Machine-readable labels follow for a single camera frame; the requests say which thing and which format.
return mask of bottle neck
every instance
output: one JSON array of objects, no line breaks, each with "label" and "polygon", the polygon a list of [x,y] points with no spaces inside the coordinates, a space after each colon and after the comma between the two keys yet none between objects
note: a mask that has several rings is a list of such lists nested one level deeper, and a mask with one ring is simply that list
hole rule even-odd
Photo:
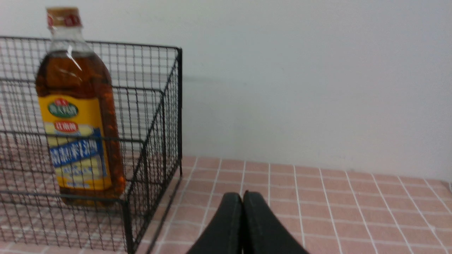
[{"label": "bottle neck", "polygon": [[73,52],[93,52],[82,36],[82,27],[54,27],[51,29],[52,42],[50,52],[65,52],[72,55]]}]

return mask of wire mesh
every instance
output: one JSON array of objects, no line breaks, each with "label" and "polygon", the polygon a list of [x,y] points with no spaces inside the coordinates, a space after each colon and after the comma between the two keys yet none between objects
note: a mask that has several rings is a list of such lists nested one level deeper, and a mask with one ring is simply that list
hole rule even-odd
[{"label": "wire mesh", "polygon": [[[47,39],[0,37],[0,239],[134,253],[181,166],[182,50],[89,42],[110,71],[126,188],[119,198],[61,193],[34,77]],[[90,207],[67,199],[92,200]]]}]

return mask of yellow label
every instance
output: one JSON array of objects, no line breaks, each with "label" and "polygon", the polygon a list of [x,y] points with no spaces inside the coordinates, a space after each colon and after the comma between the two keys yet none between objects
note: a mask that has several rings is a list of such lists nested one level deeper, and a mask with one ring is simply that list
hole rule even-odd
[{"label": "yellow label", "polygon": [[65,95],[39,97],[50,156],[60,187],[103,190],[112,185],[105,142],[76,138],[104,136],[99,100]]}]

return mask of red logo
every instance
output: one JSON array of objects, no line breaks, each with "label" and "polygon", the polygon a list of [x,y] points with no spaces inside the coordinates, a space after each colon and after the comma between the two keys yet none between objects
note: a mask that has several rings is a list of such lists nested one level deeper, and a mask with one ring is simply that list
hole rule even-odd
[{"label": "red logo", "polygon": [[55,105],[56,106],[68,106],[69,102],[66,99],[58,98],[55,100]]},{"label": "red logo", "polygon": [[59,132],[77,132],[79,130],[79,126],[71,121],[56,121],[53,126]]},{"label": "red logo", "polygon": [[49,25],[49,27],[53,26],[53,18],[49,14],[47,14],[47,24]]},{"label": "red logo", "polygon": [[69,14],[64,18],[64,24],[67,27],[76,27],[80,26],[80,18],[76,15]]}]

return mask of bottle cap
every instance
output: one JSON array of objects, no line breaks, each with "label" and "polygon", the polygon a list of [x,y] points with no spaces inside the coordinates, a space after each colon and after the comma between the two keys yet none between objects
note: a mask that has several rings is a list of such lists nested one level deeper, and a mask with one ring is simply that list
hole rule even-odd
[{"label": "bottle cap", "polygon": [[81,27],[79,9],[77,7],[47,8],[47,24],[53,27]]}]

